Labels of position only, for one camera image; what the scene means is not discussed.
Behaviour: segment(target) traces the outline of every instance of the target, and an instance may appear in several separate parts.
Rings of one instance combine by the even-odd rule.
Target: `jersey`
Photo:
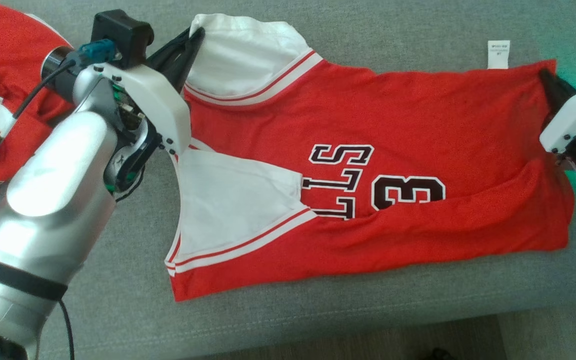
[[[0,5],[0,100],[10,112],[41,81],[41,66],[54,48],[68,43],[32,16]],[[51,128],[46,121],[71,108],[56,93],[44,89],[30,102],[0,146],[0,182],[23,166]]]
[[[313,276],[564,248],[574,196],[539,142],[554,61],[375,74],[285,22],[198,15],[177,301]]]

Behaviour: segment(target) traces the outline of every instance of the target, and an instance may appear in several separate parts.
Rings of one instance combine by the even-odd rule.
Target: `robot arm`
[[[0,358],[38,357],[44,322],[110,219],[114,193],[128,191],[157,148],[173,156],[189,146],[179,91],[202,35],[176,47],[181,56],[169,46],[158,52],[177,61],[147,64],[150,25],[106,11],[95,16],[98,42],[46,57],[44,78],[75,60],[48,86],[77,107],[15,174],[0,206]],[[82,61],[100,54],[110,61]]]

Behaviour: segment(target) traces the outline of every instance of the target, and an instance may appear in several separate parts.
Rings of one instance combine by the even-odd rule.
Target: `red cloth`
[[[64,45],[68,43],[43,23],[0,5],[0,96],[7,109],[16,111],[41,81],[46,55]],[[0,182],[12,178],[48,137],[51,129],[45,122],[70,108],[54,92],[39,92],[0,147]]]
[[[354,199],[352,218],[319,216],[250,253],[176,273],[171,278],[175,299],[313,276],[564,248],[574,195],[539,142],[549,107],[538,72],[554,73],[555,66],[543,61],[508,70],[375,75],[324,60],[258,103],[247,98],[248,104],[228,105],[238,100],[215,102],[210,94],[187,89],[192,136],[218,153],[314,180],[347,182],[345,169],[362,173],[352,192],[301,191],[302,203],[315,212],[340,211],[339,199]],[[272,86],[254,97],[263,99]],[[366,164],[349,161],[357,153],[325,164],[313,161],[318,144],[332,150],[369,144],[374,151]],[[334,159],[332,150],[317,159]],[[393,187],[386,189],[385,200],[394,202],[377,210],[384,194],[375,191],[375,180],[383,176],[436,178],[445,185],[445,200],[420,203],[431,200],[424,191],[413,199]]]

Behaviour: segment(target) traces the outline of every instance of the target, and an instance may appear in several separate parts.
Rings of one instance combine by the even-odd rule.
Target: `cable connector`
[[[83,68],[92,65],[106,63],[117,60],[118,52],[115,43],[111,39],[100,39],[82,45],[77,51],[80,60],[80,66]]]

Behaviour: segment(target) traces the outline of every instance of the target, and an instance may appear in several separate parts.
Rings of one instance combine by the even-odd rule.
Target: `jersey number 3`
[[[350,196],[357,190],[359,180],[364,170],[359,167],[368,165],[375,148],[372,145],[338,145],[332,150],[332,145],[317,144],[310,153],[310,162],[322,165],[337,165],[345,161],[341,171],[344,180],[323,180],[304,177],[303,189],[338,189],[349,196],[337,196],[339,209],[312,209],[322,217],[337,217],[345,220],[355,218],[357,198]],[[425,193],[425,198],[418,199],[418,193]],[[384,210],[395,203],[428,203],[446,198],[446,186],[436,177],[428,176],[398,176],[378,175],[372,181],[372,208]]]

